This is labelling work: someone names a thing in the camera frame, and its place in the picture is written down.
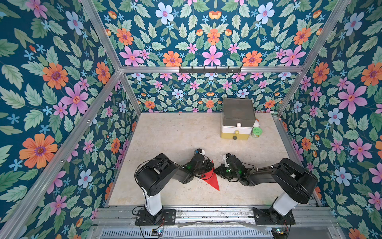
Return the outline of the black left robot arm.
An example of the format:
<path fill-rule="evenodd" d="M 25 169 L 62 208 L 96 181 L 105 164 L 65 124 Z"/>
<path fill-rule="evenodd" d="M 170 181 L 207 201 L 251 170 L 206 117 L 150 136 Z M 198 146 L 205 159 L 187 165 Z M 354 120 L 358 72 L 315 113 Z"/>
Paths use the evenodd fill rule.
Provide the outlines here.
<path fill-rule="evenodd" d="M 145 197 L 144 210 L 148 215 L 156 218 L 163 212 L 161 191 L 174 179 L 182 184 L 188 184 L 195 178 L 208 180 L 212 176 L 214 163 L 204 153 L 197 150 L 192 159 L 184 165 L 179 165 L 160 153 L 151 160 L 141 164 L 134 173 L 134 179 Z"/>

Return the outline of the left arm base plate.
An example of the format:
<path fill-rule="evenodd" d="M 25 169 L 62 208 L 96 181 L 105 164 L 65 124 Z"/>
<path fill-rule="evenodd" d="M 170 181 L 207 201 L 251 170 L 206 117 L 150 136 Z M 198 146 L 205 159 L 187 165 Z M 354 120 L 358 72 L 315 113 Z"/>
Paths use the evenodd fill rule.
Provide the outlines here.
<path fill-rule="evenodd" d="M 177 211 L 174 209 L 162 209 L 155 216 L 146 209 L 140 209 L 136 216 L 136 226 L 167 226 L 175 225 Z"/>

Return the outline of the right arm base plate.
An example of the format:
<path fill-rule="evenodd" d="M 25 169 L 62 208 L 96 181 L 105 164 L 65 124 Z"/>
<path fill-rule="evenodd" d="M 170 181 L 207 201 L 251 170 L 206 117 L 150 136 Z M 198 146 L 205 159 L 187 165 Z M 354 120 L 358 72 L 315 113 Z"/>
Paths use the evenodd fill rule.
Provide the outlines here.
<path fill-rule="evenodd" d="M 295 219 L 290 210 L 286 215 L 279 214 L 273 208 L 252 208 L 256 225 L 295 225 Z"/>

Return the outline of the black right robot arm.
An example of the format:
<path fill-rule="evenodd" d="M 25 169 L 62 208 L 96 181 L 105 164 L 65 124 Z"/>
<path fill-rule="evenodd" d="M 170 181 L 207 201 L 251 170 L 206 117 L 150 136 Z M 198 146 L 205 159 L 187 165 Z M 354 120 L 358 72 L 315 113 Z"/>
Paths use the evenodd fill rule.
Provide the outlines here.
<path fill-rule="evenodd" d="M 278 219 L 286 216 L 295 206 L 308 204 L 318 179 L 308 170 L 288 158 L 268 167 L 245 167 L 233 154 L 224 156 L 225 163 L 214 170 L 218 176 L 228 181 L 238 181 L 243 186 L 276 183 L 283 193 L 269 208 L 269 216 Z"/>

